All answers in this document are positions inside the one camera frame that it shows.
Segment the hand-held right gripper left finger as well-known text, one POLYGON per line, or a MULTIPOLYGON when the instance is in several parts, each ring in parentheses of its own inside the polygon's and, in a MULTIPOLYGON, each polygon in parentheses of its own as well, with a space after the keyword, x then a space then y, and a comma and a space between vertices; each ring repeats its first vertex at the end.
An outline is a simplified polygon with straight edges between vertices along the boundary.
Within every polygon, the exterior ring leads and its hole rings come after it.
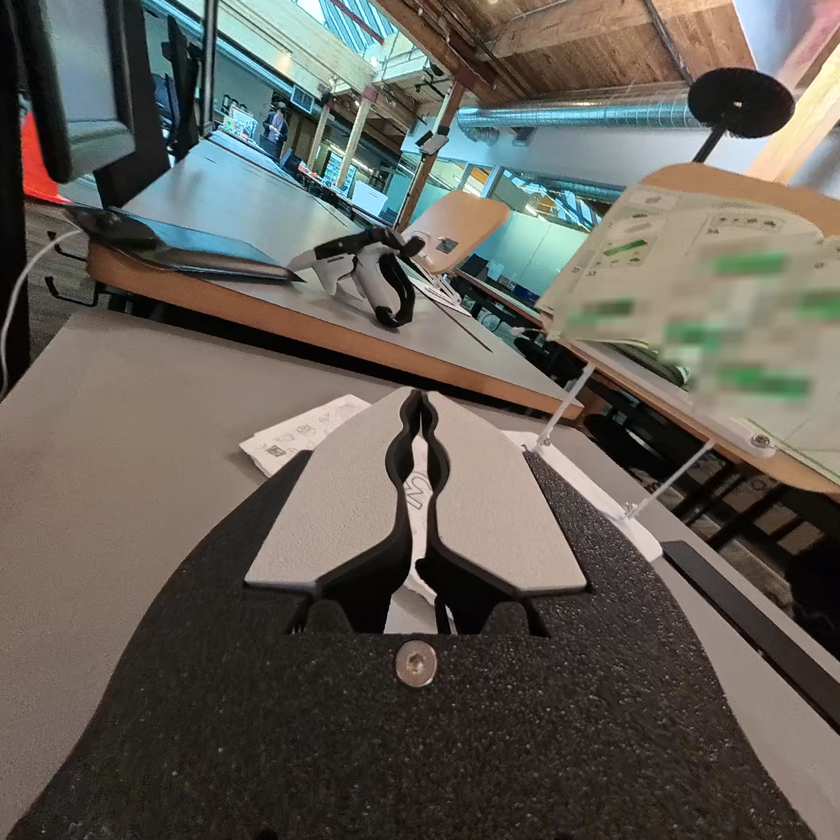
POLYGON ((331 432, 300 465, 245 574, 259 592, 338 603, 352 629, 383 634, 411 570, 404 484, 414 468, 422 393, 403 387, 331 432))

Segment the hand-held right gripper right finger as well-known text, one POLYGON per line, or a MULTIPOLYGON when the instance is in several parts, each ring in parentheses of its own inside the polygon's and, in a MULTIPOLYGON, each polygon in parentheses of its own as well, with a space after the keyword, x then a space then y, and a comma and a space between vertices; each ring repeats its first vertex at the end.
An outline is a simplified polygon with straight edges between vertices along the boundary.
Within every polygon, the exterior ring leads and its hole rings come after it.
POLYGON ((458 634, 479 634, 501 603, 579 594, 587 579, 522 447, 449 398, 421 401, 432 496, 417 562, 458 634))

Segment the black desk strip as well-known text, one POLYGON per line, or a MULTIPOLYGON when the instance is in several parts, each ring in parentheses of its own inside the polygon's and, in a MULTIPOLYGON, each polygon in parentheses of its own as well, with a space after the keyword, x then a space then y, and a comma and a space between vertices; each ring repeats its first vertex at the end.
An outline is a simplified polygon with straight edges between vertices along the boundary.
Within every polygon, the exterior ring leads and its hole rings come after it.
POLYGON ((731 579, 686 542, 662 544, 664 556, 825 717, 838 722, 838 664, 752 587, 731 579))

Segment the printed white paper bag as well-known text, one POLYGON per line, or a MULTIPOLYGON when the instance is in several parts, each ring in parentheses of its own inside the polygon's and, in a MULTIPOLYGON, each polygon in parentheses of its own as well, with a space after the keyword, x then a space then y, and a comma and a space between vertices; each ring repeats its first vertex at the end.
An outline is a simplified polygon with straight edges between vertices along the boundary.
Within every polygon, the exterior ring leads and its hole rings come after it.
MULTIPOLYGON (((356 395, 342 395, 256 432, 240 448, 265 476, 272 477, 294 455, 315 449, 336 428, 370 406, 356 395)), ((413 441, 413 470, 404 482, 404 492, 412 534, 412 568, 392 596, 385 633, 436 634, 436 594, 417 572, 417 561, 427 547, 427 511, 433 493, 427 475, 427 444, 420 434, 413 441)))

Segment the white book stand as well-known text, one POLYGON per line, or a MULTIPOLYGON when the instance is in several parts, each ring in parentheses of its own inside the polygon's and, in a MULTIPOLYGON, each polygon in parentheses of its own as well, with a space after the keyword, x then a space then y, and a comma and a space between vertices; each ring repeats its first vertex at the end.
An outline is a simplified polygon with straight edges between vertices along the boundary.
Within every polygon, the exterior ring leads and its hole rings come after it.
MULTIPOLYGON (((747 177, 746 175, 720 171, 712 167, 707 168, 707 173, 703 174, 701 173, 702 169, 702 164, 676 164, 668 166, 663 170, 657 171, 656 173, 643 179, 641 185, 650 188, 656 187, 660 191, 665 188, 674 188, 678 186, 711 186, 712 195, 720 199, 730 198, 746 200, 749 198, 766 198, 770 200, 772 207, 783 209, 789 214, 799 215, 809 222, 816 224, 826 234, 838 234, 839 202, 837 198, 818 194, 804 187, 763 182, 747 177)), ((597 343, 606 343, 615 348, 618 352, 624 348, 621 344, 612 345, 608 342, 597 343)), ((590 376, 593 371, 594 366, 592 364, 588 364, 584 369, 585 376, 590 376)), ((701 407, 697 402, 697 398, 692 394, 690 395, 694 405, 705 411, 713 413, 712 411, 701 407)), ((756 426, 755 423, 742 418, 733 419, 741 419, 756 426)), ((803 459, 825 476, 838 478, 838 474, 833 473, 829 468, 823 465, 819 465, 816 462, 815 457, 796 453, 791 448, 784 448, 784 445, 778 437, 773 436, 771 433, 766 432, 761 428, 759 429, 763 435, 755 440, 756 445, 767 445, 770 443, 778 444, 781 446, 783 451, 803 459)), ((700 438, 700 441, 702 443, 702 447, 697 454, 690 457, 691 463, 697 461, 701 455, 704 455, 712 448, 716 448, 715 442, 711 438, 700 438)), ((640 550, 646 559, 652 561, 662 555, 662 549, 653 535, 638 521, 629 518, 627 516, 627 512, 622 509, 617 502, 606 495, 606 493, 591 479, 584 477, 580 469, 572 468, 571 462, 565 456, 560 456, 559 452, 552 448, 542 457, 552 466, 553 469, 558 471, 563 478, 566 478, 579 492, 585 496, 590 492, 593 493, 594 496, 591 501, 592 504, 595 505, 595 508, 619 532, 628 538, 629 541, 640 550)), ((739 463, 735 460, 733 461, 737 466, 750 466, 739 463)))

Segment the spare hand-held gripper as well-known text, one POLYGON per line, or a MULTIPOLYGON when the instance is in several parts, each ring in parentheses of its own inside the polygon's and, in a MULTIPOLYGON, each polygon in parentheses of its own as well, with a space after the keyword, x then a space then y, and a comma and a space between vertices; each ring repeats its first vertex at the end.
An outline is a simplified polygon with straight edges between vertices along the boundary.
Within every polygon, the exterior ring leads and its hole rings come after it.
POLYGON ((391 227, 372 227, 304 251, 287 268, 295 273, 313 270, 330 295, 340 281, 351 280, 376 320, 388 329, 399 329, 413 320, 416 300, 402 263, 410 265, 425 244, 420 235, 405 238, 391 227))

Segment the black flat folder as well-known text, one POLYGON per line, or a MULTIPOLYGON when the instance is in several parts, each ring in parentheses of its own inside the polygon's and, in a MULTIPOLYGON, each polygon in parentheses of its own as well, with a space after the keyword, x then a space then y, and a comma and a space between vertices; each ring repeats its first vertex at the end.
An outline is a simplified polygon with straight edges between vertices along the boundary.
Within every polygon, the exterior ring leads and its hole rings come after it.
POLYGON ((262 284, 301 281, 294 271, 236 238, 167 224, 119 209, 71 204, 66 213, 91 244, 156 269, 211 280, 262 284))

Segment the wooden book stand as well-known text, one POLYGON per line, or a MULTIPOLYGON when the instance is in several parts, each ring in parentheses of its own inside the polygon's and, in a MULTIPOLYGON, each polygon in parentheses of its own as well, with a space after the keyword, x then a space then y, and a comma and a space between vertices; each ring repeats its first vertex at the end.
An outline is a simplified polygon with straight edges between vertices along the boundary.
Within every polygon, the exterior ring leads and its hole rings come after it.
POLYGON ((404 230, 407 240, 423 246, 407 264, 420 277, 416 287, 446 307, 460 307, 460 295, 447 283, 453 272, 508 221, 507 204, 472 193, 448 192, 404 230))

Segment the brick instruction booklet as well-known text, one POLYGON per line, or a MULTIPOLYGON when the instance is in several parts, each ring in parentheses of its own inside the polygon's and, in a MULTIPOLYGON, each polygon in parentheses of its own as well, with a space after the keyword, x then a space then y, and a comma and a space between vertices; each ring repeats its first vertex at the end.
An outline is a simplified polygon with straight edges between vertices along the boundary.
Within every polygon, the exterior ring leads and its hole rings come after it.
POLYGON ((539 300, 552 340, 639 344, 734 442, 839 466, 838 237, 767 203, 630 187, 539 300))

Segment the orange cone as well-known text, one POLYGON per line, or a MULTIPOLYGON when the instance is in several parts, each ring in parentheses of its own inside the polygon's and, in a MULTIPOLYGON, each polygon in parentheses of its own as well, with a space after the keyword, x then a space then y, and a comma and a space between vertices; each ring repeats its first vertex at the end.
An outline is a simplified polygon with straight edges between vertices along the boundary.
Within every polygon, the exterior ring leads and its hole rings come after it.
POLYGON ((28 112, 21 129, 24 194, 28 198, 58 206, 71 204, 60 195, 57 183, 47 172, 34 115, 28 112))

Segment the black round disc on pole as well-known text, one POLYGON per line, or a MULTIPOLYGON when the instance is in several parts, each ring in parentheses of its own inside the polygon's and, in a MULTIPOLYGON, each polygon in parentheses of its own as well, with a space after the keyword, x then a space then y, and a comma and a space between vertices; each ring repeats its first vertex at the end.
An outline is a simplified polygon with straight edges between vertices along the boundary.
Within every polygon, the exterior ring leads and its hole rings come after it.
POLYGON ((710 133, 693 158, 704 164, 725 134, 755 140, 779 132, 795 113, 791 91, 754 69, 710 70, 689 87, 687 107, 710 133))

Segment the computer monitor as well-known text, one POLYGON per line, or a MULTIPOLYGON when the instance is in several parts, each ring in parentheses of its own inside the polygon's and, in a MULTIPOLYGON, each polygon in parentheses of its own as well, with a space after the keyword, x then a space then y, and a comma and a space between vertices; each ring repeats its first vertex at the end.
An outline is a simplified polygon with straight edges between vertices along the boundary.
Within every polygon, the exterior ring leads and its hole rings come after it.
POLYGON ((49 179, 93 175, 121 208, 170 168, 141 2, 12 2, 31 123, 49 179))

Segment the silver ventilation duct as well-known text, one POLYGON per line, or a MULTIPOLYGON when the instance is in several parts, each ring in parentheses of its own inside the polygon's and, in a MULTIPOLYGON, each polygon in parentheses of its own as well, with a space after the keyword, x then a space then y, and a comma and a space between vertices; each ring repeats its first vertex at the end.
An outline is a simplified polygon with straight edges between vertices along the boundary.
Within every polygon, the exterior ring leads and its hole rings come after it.
POLYGON ((662 129, 695 130, 703 124, 688 105, 686 90, 635 97, 532 100, 505 106, 460 108, 462 133, 501 129, 662 129))

